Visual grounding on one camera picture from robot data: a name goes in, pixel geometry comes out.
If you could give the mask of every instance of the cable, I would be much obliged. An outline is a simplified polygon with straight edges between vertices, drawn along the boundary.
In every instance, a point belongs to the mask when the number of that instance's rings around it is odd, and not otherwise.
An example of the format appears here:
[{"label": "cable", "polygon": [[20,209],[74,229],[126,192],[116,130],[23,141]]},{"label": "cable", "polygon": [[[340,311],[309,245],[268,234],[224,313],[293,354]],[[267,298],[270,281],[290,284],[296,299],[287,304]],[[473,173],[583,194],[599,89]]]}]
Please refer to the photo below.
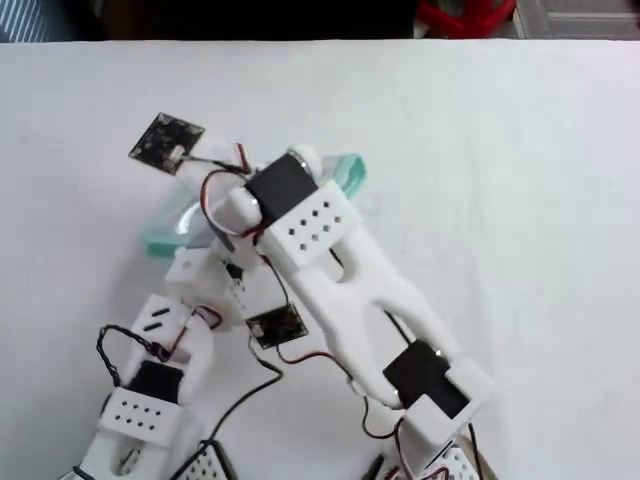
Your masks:
[{"label": "cable", "polygon": [[[342,260],[340,260],[340,257],[338,257],[338,254],[335,252],[335,250],[333,248],[330,248],[329,253],[333,257],[333,259],[338,263],[338,265],[340,265],[344,269],[344,264],[342,263]],[[392,314],[390,314],[386,310],[383,310],[383,311],[387,315],[387,317],[389,317],[389,320],[391,320],[391,323],[393,323],[393,325],[396,327],[396,330],[398,330],[398,333],[400,334],[400,336],[402,336],[404,341],[407,342],[407,345],[411,345],[411,339],[403,330],[403,328],[400,326],[396,317],[394,317]]]},{"label": "cable", "polygon": [[224,233],[228,233],[229,235],[235,235],[235,236],[239,236],[242,235],[242,232],[232,232],[230,230],[227,230],[225,228],[220,227],[220,225],[218,225],[216,223],[216,221],[213,219],[213,217],[211,216],[210,212],[209,212],[209,195],[207,193],[207,185],[209,183],[209,181],[211,180],[211,178],[214,175],[217,175],[219,173],[228,173],[231,175],[236,175],[237,177],[242,178],[243,180],[246,181],[245,176],[242,173],[236,172],[236,171],[232,171],[232,170],[228,170],[225,168],[219,168],[217,170],[211,170],[206,177],[204,177],[204,180],[202,181],[202,186],[200,187],[200,209],[202,210],[202,214],[204,215],[204,218],[207,220],[207,223],[209,224],[209,226],[213,229],[217,229],[217,230],[221,230]]},{"label": "cable", "polygon": [[278,283],[280,284],[280,288],[282,289],[282,293],[284,295],[284,301],[286,302],[286,305],[289,306],[291,304],[291,302],[289,301],[289,293],[287,293],[287,289],[284,286],[284,282],[282,281],[282,277],[280,276],[280,274],[276,270],[276,267],[273,266],[273,264],[271,263],[271,260],[266,255],[260,255],[260,258],[262,259],[262,261],[264,263],[267,264],[267,267],[269,267],[271,269],[271,271],[273,272],[273,275],[276,277],[276,280],[278,280]]},{"label": "cable", "polygon": [[82,478],[83,480],[96,480],[95,478],[93,478],[91,475],[89,475],[87,472],[85,472],[84,470],[82,470],[79,466],[74,466],[73,467],[73,473],[75,473],[76,475],[78,475],[80,478]]},{"label": "cable", "polygon": [[469,434],[471,435],[471,447],[473,448],[473,458],[476,462],[478,478],[480,480],[484,480],[484,475],[482,474],[482,463],[480,463],[480,452],[478,451],[478,439],[476,438],[476,431],[471,422],[469,422]]},{"label": "cable", "polygon": [[100,355],[100,358],[104,362],[104,366],[107,367],[109,375],[111,375],[114,387],[119,387],[120,385],[122,385],[122,379],[120,378],[117,367],[113,363],[111,363],[111,360],[109,360],[109,357],[105,353],[104,347],[102,345],[104,342],[104,337],[109,330],[115,330],[116,332],[122,333],[132,340],[135,340],[140,345],[142,345],[142,347],[144,347],[147,353],[156,357],[161,362],[165,362],[170,357],[169,351],[157,342],[149,342],[148,340],[142,338],[140,335],[133,333],[131,330],[121,327],[120,325],[105,325],[100,329],[100,332],[98,333],[96,350],[98,351],[98,355]]},{"label": "cable", "polygon": [[267,382],[265,382],[265,383],[263,383],[261,385],[258,385],[255,388],[252,388],[247,393],[245,393],[242,397],[240,397],[233,405],[231,405],[231,407],[229,407],[227,409],[227,411],[222,415],[222,417],[220,417],[220,420],[218,420],[218,423],[214,427],[213,432],[209,436],[209,440],[213,440],[216,437],[216,435],[218,434],[218,431],[220,430],[220,428],[222,428],[222,425],[225,422],[225,420],[229,417],[229,415],[231,415],[233,413],[233,411],[236,408],[238,408],[240,405],[242,405],[242,403],[245,400],[251,398],[253,395],[255,395],[256,393],[258,393],[258,392],[260,392],[262,390],[264,390],[265,388],[270,387],[274,383],[279,382],[280,380],[282,380],[282,377],[284,376],[284,372],[282,370],[280,370],[278,367],[276,367],[272,363],[269,363],[266,360],[263,360],[262,358],[260,358],[258,356],[258,354],[255,352],[255,350],[251,347],[251,341],[252,340],[253,340],[253,336],[249,335],[249,343],[248,343],[249,350],[251,351],[251,353],[253,354],[253,356],[255,357],[255,359],[258,361],[258,363],[260,365],[262,365],[267,370],[271,370],[272,372],[276,373],[276,376],[274,378],[272,378],[271,380],[269,380],[269,381],[267,381]]},{"label": "cable", "polygon": [[[328,358],[336,366],[338,366],[340,368],[340,370],[342,370],[345,373],[350,385],[354,380],[353,375],[351,375],[351,372],[349,372],[349,370],[347,370],[344,367],[344,365],[342,365],[333,355],[331,355],[328,352],[322,352],[320,350],[314,350],[313,352],[309,352],[309,353],[307,353],[305,355],[302,355],[301,357],[294,358],[294,359],[285,358],[284,355],[282,355],[282,352],[280,351],[280,345],[276,345],[276,352],[277,352],[278,357],[280,358],[280,360],[282,360],[282,362],[286,363],[287,365],[296,365],[298,363],[302,363],[302,362],[304,362],[306,360],[309,360],[311,358],[317,358],[317,357]],[[361,425],[362,425],[362,431],[365,433],[365,435],[367,435],[368,437],[374,438],[376,440],[385,440],[387,438],[391,438],[393,436],[393,432],[387,433],[387,434],[383,434],[383,435],[377,435],[375,433],[372,433],[369,430],[369,428],[367,427],[367,418],[369,418],[369,398],[366,395],[362,395],[362,400],[364,401],[364,416],[362,417]]]},{"label": "cable", "polygon": [[282,370],[280,370],[275,365],[267,362],[266,360],[263,360],[258,356],[258,354],[255,352],[255,350],[251,346],[252,340],[253,340],[253,336],[249,335],[249,341],[247,344],[247,346],[249,347],[249,351],[251,352],[251,354],[254,356],[254,358],[258,361],[260,365],[276,373],[276,376],[271,380],[268,380],[258,385],[257,387],[252,388],[247,393],[245,393],[242,397],[236,400],[233,403],[233,405],[231,405],[224,412],[222,417],[220,417],[220,420],[218,420],[218,423],[216,424],[213,431],[211,432],[211,435],[209,435],[209,437],[206,440],[203,440],[202,442],[200,442],[200,447],[198,447],[198,449],[189,458],[187,458],[187,460],[175,471],[175,473],[169,478],[169,480],[177,480],[184,472],[187,471],[187,469],[191,466],[191,464],[196,461],[196,459],[206,450],[206,448],[209,445],[213,444],[213,441],[216,435],[218,434],[218,432],[220,431],[220,428],[222,428],[222,425],[224,424],[225,420],[227,420],[227,418],[229,418],[229,415],[231,415],[240,405],[242,405],[242,403],[244,403],[246,400],[251,398],[256,393],[261,392],[262,390],[270,387],[276,382],[279,382],[282,379],[282,377],[284,377],[284,372]]},{"label": "cable", "polygon": [[241,143],[236,143],[236,148],[238,149],[238,153],[240,154],[240,162],[242,163],[242,168],[244,168],[245,173],[250,173],[251,166],[247,161],[247,155],[245,154],[245,151],[244,151],[244,145],[242,145]]},{"label": "cable", "polygon": [[[216,323],[214,323],[213,325],[209,325],[208,322],[207,322],[207,319],[204,318],[204,315],[202,315],[202,313],[198,312],[198,309],[202,309],[205,312],[207,312],[208,314],[213,315],[214,317],[216,317],[218,319],[218,321]],[[207,305],[205,303],[200,303],[200,304],[196,305],[194,307],[194,309],[193,309],[192,315],[193,314],[199,315],[200,318],[202,318],[207,323],[207,325],[209,326],[209,330],[215,330],[216,328],[218,328],[222,324],[222,321],[223,321],[222,314],[219,311],[217,311],[215,308],[213,308],[213,307],[211,307],[211,306],[209,306],[209,305]]]},{"label": "cable", "polygon": [[413,473],[411,473],[409,465],[407,465],[407,460],[406,458],[404,458],[404,453],[402,453],[402,447],[400,446],[400,425],[402,425],[402,422],[404,422],[404,418],[401,418],[396,422],[396,425],[393,428],[393,440],[396,444],[396,449],[398,450],[400,465],[402,466],[405,477],[407,477],[407,480],[415,480],[415,477],[413,476]]},{"label": "cable", "polygon": [[411,340],[409,339],[409,336],[406,334],[406,332],[402,329],[402,327],[400,326],[400,324],[398,323],[398,320],[396,319],[396,317],[394,317],[393,315],[391,315],[389,312],[387,312],[386,310],[384,310],[384,313],[387,315],[387,317],[389,317],[389,320],[391,320],[391,323],[393,323],[393,325],[396,327],[396,330],[398,330],[398,333],[400,334],[400,336],[402,336],[402,338],[404,339],[405,342],[407,342],[407,345],[411,345]]},{"label": "cable", "polygon": [[227,162],[223,162],[222,160],[212,160],[212,159],[208,159],[208,158],[202,158],[202,157],[194,157],[193,155],[183,155],[182,156],[182,160],[183,161],[187,161],[187,162],[202,162],[202,163],[210,163],[212,165],[215,165],[216,167],[220,167],[223,170],[229,172],[229,173],[239,173],[239,174],[246,174],[249,173],[247,170],[244,169],[244,167],[239,167],[237,165],[232,165],[230,163]]}]

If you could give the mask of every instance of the teal plastic part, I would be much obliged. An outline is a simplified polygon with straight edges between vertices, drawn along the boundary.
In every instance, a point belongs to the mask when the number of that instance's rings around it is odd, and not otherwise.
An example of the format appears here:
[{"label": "teal plastic part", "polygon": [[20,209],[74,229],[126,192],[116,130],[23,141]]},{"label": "teal plastic part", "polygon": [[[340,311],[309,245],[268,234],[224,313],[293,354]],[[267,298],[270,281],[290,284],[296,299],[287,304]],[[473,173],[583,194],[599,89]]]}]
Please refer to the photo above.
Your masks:
[{"label": "teal plastic part", "polygon": [[[333,179],[348,198],[353,198],[365,181],[367,169],[357,153],[323,157],[327,172],[320,183]],[[179,247],[185,247],[207,228],[200,203],[193,193],[178,185],[167,201],[147,222],[142,241],[149,257],[173,258]]]}]

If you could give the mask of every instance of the white surface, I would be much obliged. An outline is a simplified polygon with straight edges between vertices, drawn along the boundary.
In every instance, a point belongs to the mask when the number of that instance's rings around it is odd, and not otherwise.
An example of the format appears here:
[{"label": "white surface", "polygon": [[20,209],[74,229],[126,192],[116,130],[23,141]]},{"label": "white surface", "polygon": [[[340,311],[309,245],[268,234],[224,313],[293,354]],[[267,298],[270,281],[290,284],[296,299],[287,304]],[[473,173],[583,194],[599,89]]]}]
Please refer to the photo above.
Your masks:
[{"label": "white surface", "polygon": [[[159,111],[256,161],[364,155],[369,228],[495,375],[476,428],[504,478],[635,465],[640,45],[3,45],[0,68],[3,478],[81,459],[110,385],[98,328],[162,292],[138,236],[172,180],[126,158]],[[310,328],[288,354],[321,345]],[[225,335],[210,423],[268,375]],[[360,400],[322,360],[287,373],[221,431],[240,477],[357,478],[378,448]]]}]

